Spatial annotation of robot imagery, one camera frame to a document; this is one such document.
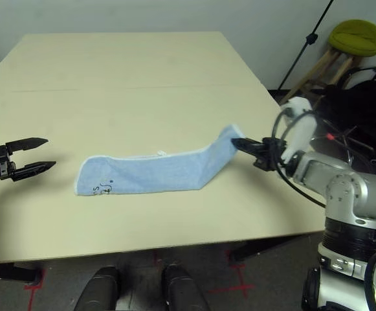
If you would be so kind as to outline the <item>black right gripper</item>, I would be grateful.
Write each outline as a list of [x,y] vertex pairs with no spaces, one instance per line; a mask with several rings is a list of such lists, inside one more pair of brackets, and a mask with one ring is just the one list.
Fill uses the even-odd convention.
[[285,140],[272,137],[264,137],[262,142],[249,138],[233,138],[231,142],[239,151],[254,156],[253,165],[266,172],[275,171],[283,162],[280,157],[287,147]]

